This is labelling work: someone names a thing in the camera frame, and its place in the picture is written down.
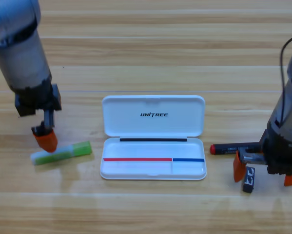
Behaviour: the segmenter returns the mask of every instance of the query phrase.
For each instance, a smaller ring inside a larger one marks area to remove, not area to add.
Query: marker
[[[212,155],[233,155],[239,148],[246,148],[253,153],[261,152],[259,142],[245,142],[245,143],[232,143],[232,144],[213,144],[210,147]]]
[[[33,165],[41,165],[49,162],[55,162],[71,157],[90,155],[92,153],[91,143],[89,141],[81,142],[57,149],[53,153],[46,151],[31,154]]]

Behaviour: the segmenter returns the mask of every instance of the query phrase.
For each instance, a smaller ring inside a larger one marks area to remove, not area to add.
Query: green glue stick
[[[41,165],[49,162],[55,162],[71,157],[90,155],[92,153],[91,143],[89,141],[81,142],[57,149],[53,153],[46,151],[31,154],[33,165]]]

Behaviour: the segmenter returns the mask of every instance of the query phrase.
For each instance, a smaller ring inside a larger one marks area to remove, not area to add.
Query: black cable
[[[285,105],[285,83],[284,83],[284,72],[283,72],[283,52],[287,45],[292,41],[290,38],[282,47],[280,52],[280,72],[281,72],[281,81],[282,81],[282,111],[281,111],[281,119],[280,119],[280,126],[283,124],[283,115],[284,115],[284,105]]]

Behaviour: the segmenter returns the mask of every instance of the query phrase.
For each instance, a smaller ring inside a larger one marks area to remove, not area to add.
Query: logo
[[[169,113],[141,113],[140,116],[149,116],[149,117],[167,117]]]

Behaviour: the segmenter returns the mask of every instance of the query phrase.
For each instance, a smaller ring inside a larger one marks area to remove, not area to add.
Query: black strip
[[[187,141],[187,138],[120,138],[120,141]]]

